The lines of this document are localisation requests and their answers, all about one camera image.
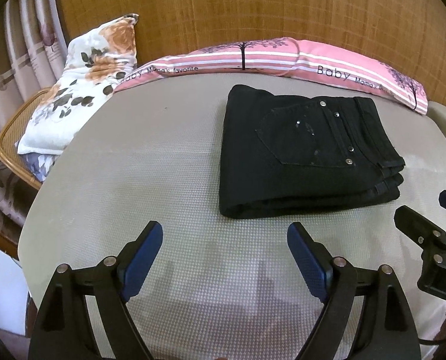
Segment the black jeans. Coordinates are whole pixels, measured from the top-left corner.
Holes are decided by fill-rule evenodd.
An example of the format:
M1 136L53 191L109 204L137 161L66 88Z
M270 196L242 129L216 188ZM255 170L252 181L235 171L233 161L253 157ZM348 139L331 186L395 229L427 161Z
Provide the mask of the black jeans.
M405 161L369 97L228 95L219 209L232 219L340 211L399 198Z

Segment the beige mattress pad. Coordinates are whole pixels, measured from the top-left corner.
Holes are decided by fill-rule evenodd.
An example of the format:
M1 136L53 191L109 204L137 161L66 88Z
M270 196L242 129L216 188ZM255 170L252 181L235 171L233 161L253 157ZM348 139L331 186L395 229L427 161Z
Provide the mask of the beige mattress pad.
M404 158L394 202L328 214L233 220L218 207L222 126L237 84L272 94L341 90L256 74L171 77L114 94L55 162L27 215L18 257L35 303L61 263L92 267L120 252L147 223L162 247L128 310L158 359L293 359L322 305L287 246L300 222L356 267L394 268L418 335L433 339L445 301L417 288L421 249L394 226L402 205L446 231L446 138L427 116L374 98Z

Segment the pink striped pillow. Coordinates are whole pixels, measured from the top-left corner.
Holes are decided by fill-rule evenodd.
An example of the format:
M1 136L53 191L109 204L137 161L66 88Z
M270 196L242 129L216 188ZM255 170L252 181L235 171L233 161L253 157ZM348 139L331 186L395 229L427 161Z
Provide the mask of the pink striped pillow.
M281 37L208 46L158 58L129 73L116 91L162 80L209 73L255 73L306 80L389 98L425 115L424 86L390 65L326 43Z

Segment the rattan chair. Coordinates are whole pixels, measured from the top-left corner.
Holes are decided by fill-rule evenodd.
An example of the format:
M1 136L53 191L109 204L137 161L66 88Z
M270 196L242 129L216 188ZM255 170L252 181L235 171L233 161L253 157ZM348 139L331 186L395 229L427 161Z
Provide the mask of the rattan chair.
M42 183L26 168L19 154L17 145L23 136L30 117L41 102L50 87L42 88L34 93L24 104L22 104L7 121L0 131L0 161L15 176L23 180L28 186L35 190L41 188Z

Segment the wooden headboard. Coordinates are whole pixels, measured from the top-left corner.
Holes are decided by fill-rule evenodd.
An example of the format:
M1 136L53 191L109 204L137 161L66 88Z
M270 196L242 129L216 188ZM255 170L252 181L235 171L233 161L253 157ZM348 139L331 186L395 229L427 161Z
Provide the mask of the wooden headboard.
M56 0L56 5L66 39L138 14L139 63L233 41L308 39L390 64L446 106L442 0Z

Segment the floral white orange pillow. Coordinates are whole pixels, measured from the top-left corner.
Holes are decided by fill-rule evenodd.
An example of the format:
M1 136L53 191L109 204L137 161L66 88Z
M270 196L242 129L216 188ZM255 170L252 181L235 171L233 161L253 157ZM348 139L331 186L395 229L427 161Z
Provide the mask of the floral white orange pillow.
M136 69L137 22L138 14L130 13L69 42L61 77L35 108L16 146L36 180L46 180L75 135Z

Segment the beige pink curtain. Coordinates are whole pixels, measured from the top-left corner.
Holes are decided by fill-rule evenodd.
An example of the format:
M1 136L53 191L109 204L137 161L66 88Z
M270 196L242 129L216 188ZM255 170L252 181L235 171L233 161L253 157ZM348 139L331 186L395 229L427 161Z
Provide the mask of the beige pink curtain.
M63 72L67 53L56 0L0 0L0 132ZM0 161L0 229L20 226L34 193Z

